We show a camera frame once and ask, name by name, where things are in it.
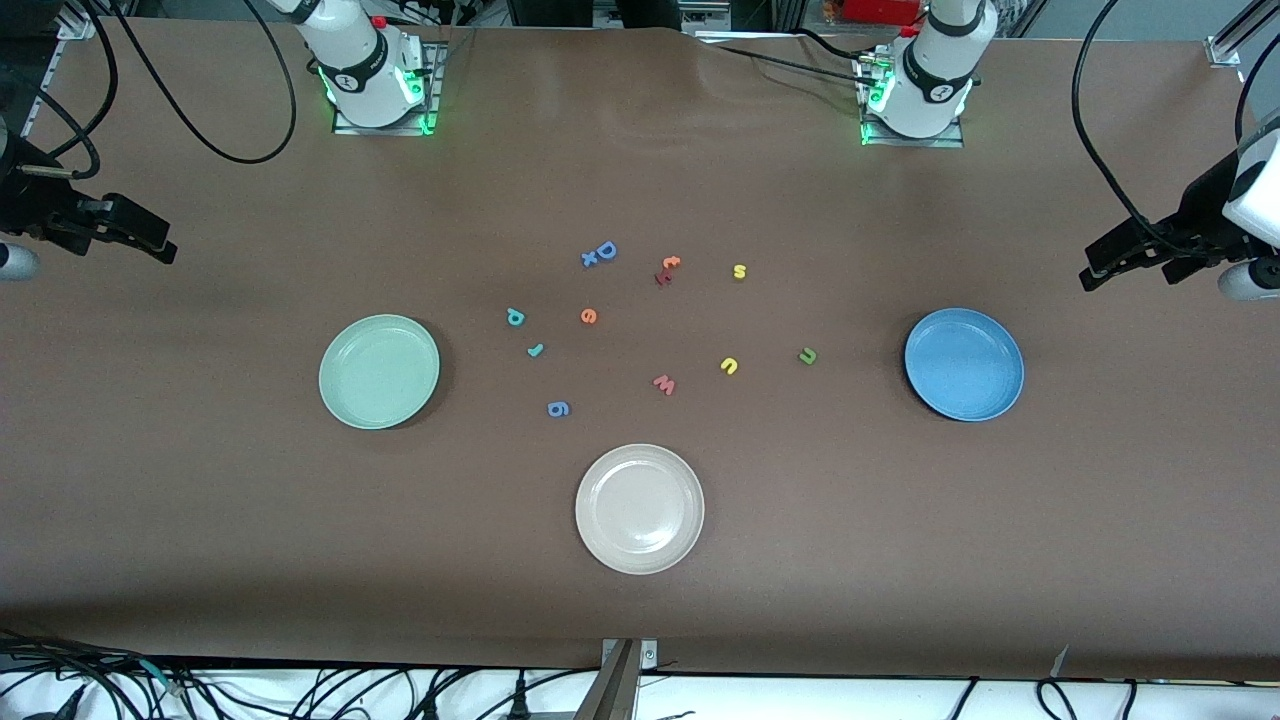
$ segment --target red box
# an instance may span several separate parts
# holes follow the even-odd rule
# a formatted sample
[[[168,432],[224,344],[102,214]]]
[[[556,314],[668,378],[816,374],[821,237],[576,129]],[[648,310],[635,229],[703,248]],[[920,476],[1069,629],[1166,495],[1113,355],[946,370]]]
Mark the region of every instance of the red box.
[[[909,26],[920,17],[920,0],[845,0],[846,20]]]

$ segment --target plate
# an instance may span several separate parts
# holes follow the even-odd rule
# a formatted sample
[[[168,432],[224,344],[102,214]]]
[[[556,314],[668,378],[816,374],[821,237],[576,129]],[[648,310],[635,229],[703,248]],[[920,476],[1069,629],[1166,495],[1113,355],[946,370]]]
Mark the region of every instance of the plate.
[[[906,377],[929,407],[955,420],[998,418],[1023,392],[1023,354],[1000,323],[964,307],[938,310],[906,338]]]
[[[680,562],[703,532],[703,486],[678,455],[625,445],[591,464],[577,488],[577,532],[591,555],[628,575]]]
[[[440,351],[426,328],[372,315],[338,333],[320,360],[320,397],[362,430],[398,425],[426,405],[440,379]]]

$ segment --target blue plate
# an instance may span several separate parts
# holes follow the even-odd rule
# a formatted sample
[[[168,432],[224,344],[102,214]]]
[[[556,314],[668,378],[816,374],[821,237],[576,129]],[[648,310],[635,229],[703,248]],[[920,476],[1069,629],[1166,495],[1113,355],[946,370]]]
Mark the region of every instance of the blue plate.
[[[929,407],[954,420],[998,418],[1018,401],[1024,375],[1014,337],[977,310],[938,310],[906,338],[911,387]]]

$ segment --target green plate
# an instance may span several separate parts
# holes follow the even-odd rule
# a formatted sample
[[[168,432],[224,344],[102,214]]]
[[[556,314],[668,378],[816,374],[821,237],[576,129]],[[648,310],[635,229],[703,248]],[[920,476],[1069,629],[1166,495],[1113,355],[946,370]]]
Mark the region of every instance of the green plate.
[[[362,430],[398,425],[426,405],[440,379],[440,351],[426,328],[372,315],[338,333],[320,360],[320,397]]]

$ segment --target table surface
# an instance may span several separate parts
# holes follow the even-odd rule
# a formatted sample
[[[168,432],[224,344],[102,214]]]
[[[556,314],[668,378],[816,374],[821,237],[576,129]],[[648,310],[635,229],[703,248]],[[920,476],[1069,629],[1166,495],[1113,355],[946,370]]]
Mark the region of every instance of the table surface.
[[[276,141],[255,26],[137,27],[216,142]],[[1275,306],[1225,301],[1216,273],[1080,291],[1121,210],[1071,128],[1078,44],[996,42],[968,146],[925,151],[860,146],[838,81],[667,31],[460,32],[435,137],[334,137],[276,32],[298,132],[257,167],[197,145],[116,42],[83,190],[170,220],[175,265],[46,246],[38,282],[0,288],[4,624],[562,665],[650,635],[681,669],[964,675],[1041,675],[1070,643],[1071,674],[1274,675]],[[84,118],[104,78],[73,46],[51,90]],[[1196,44],[1100,44],[1085,85],[1152,217],[1233,146],[1238,78]],[[617,260],[584,270],[605,240]],[[909,329],[947,306],[1025,355],[995,421],[943,420],[904,379]],[[316,370],[376,313],[430,328],[444,373],[406,427],[361,432]],[[554,400],[573,414],[549,419]],[[573,524],[584,470],[630,442],[680,452],[707,497],[698,546],[653,577],[607,570]]]

